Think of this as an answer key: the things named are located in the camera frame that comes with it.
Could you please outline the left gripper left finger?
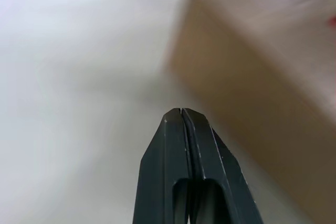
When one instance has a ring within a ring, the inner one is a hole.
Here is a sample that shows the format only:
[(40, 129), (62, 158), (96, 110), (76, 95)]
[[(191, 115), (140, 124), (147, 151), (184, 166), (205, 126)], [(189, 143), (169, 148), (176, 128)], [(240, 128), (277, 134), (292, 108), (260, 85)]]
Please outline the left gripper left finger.
[(141, 159), (133, 223), (187, 223), (191, 179), (185, 124), (175, 108), (163, 115)]

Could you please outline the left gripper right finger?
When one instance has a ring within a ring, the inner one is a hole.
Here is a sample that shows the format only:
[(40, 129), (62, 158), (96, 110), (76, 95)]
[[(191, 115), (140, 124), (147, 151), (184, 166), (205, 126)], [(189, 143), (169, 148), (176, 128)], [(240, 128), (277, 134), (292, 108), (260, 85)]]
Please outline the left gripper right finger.
[(237, 159), (208, 119), (182, 110), (192, 163), (191, 223), (262, 223)]

